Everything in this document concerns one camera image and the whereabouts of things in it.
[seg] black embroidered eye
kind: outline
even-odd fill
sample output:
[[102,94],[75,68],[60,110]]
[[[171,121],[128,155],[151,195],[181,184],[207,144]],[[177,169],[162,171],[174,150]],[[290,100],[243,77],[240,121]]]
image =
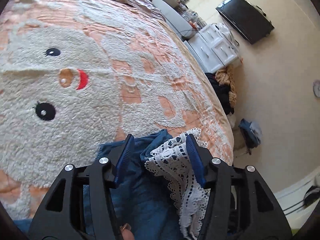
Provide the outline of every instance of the black embroidered eye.
[[59,55],[60,55],[60,50],[56,48],[47,49],[47,51],[45,52],[45,56],[59,56]]
[[44,121],[51,121],[56,115],[54,106],[49,103],[39,103],[36,105],[37,116]]

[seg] white cabinet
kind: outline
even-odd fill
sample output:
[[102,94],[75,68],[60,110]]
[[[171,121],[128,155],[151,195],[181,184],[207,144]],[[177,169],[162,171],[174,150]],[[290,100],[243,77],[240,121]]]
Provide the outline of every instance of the white cabinet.
[[228,65],[237,58],[237,54],[225,40],[220,41],[212,49],[224,65]]
[[216,70],[223,68],[224,65],[221,60],[213,50],[207,46],[206,41],[199,33],[192,37],[188,43],[202,61],[207,72],[213,73],[216,72]]
[[219,31],[212,25],[204,27],[199,34],[204,38],[209,46],[213,46],[219,41],[222,41],[222,36]]
[[204,72],[214,73],[238,58],[233,45],[215,25],[204,27],[188,40],[188,45]]

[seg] blue clothing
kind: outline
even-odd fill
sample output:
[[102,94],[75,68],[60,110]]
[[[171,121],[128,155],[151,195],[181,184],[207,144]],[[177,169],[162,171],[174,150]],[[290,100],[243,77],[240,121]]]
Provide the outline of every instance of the blue clothing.
[[[136,240],[180,240],[177,209],[170,199],[168,182],[163,177],[155,177],[144,167],[145,157],[165,141],[171,139],[167,130],[142,138],[135,138],[135,149],[129,163],[124,182],[118,189],[111,189],[112,202],[119,225],[128,223]],[[100,146],[97,158],[108,156],[112,148],[123,143],[105,143]],[[93,234],[89,186],[84,186],[84,214],[88,234]],[[26,231],[30,220],[15,221]]]

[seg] drawer handle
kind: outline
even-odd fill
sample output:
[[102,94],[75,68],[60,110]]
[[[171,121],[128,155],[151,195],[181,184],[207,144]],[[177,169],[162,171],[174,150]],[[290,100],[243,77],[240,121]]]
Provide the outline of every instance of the drawer handle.
[[203,50],[203,47],[201,47],[201,50],[204,52],[204,54],[206,54],[207,57],[209,57],[209,55]]
[[210,36],[211,36],[211,38],[213,38],[213,36],[211,35],[211,33],[209,33],[209,32],[207,32]]
[[220,49],[224,52],[224,54],[226,54],[226,56],[228,56],[228,54],[223,50],[222,47],[220,47]]

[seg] peach quilted blanket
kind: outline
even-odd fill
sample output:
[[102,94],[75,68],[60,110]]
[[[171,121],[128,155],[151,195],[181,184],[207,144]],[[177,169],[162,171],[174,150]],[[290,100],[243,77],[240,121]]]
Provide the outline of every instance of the peach quilted blanket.
[[67,163],[100,143],[202,130],[231,165],[210,83],[147,0],[10,0],[0,16],[0,200],[32,217]]

